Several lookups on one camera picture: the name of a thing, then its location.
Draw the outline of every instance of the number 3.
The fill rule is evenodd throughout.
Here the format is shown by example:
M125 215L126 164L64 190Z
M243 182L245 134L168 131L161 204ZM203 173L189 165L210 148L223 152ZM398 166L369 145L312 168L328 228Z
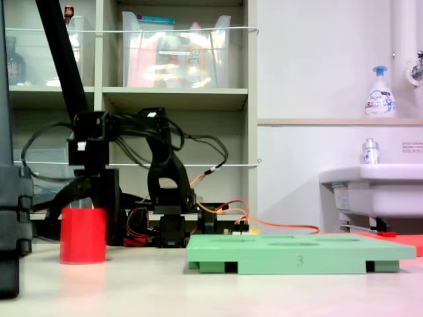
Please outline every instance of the number 3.
M297 266L303 266L303 265L304 265L303 256L298 256Z

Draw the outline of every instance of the pump bottle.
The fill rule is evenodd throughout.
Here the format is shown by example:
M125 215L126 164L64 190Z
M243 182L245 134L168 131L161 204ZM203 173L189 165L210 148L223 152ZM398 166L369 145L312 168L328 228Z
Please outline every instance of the pump bottle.
M384 78L385 66L373 68L376 72L377 80L370 90L364 113L367 118L395 118L397 117L397 104Z

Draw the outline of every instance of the cable bundle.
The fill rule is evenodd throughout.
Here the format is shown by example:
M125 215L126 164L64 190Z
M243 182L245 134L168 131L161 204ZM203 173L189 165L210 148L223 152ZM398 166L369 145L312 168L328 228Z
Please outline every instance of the cable bundle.
M104 117L108 116L109 121L109 127L110 131L110 138L111 140L115 141L116 144L122 149L122 151L125 153L125 155L134 163L138 164L140 167L148 169L146 164L151 164L146 158L143 158L137 151L132 148L128 143L125 141L125 136L130 137L142 137L142 138L151 138L156 141L161 142L166 148L169 149L169 155L167 159L159 164L166 164L171 159L171 155L173 151L180 151L185 145L186 139L191 139L198 143L204 143L212 147L214 150L216 150L220 155L222 155L223 160L212 167L211 169L204 172L205 175L211 174L212 172L218 170L223 164L226 163L229 152L226 149L225 145L216 137L211 135L189 135L176 124L172 120L170 120L166 116L158 116L160 120L165 120L169 126L163 127L163 129L169 129L170 133L173 133L177 135L180 138L180 144L179 145L173 145L170 141L166 140L162 134L161 134L161 128L155 129L152 127L149 127L148 124L146 124L145 118L142 118L139 115L135 114L109 114L104 113ZM41 134L45 133L47 130L50 130L55 127L66 127L72 131L74 131L73 125L70 123L65 122L54 122L50 123L40 130L38 130L26 143L26 145L22 149L21 153L21 161L24 167L28 168L30 170L30 173L33 177L38 178L40 180L50 181L50 182L70 182L74 180L75 178L51 178L47 176L42 176L33 173L31 169L28 167L26 163L26 153L29 150L29 147L31 144L41 136ZM214 141L220 149L218 149L214 144L204 141L204 139L210 139Z

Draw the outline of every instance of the faucet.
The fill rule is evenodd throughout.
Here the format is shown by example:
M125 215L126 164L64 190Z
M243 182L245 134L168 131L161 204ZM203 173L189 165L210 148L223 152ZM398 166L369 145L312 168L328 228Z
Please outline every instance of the faucet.
M423 51L418 51L417 57L420 65L412 68L411 77L416 81L421 81L423 79Z

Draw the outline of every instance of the clear plastic bin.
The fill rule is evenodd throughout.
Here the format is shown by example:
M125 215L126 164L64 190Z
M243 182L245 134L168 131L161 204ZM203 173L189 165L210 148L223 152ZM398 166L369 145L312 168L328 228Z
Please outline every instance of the clear plastic bin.
M13 150L13 160L16 165L19 163L21 150ZM34 149L26 152L26 161L34 173L55 178L73 177L73 169L67 164L66 149ZM34 203L49 201L66 185L66 183L46 182L33 178L34 180Z
M124 33L125 87L228 88L229 30L142 32L133 13L122 17L124 30L139 31Z
M85 17L73 17L68 26L69 39L84 86L94 85L95 34L78 31L92 29ZM8 41L14 38L16 53L13 54L9 43L7 54L10 85L60 87L44 32L6 30L6 37ZM14 58L15 62L9 63L10 58ZM22 72L22 75L16 75L17 72Z

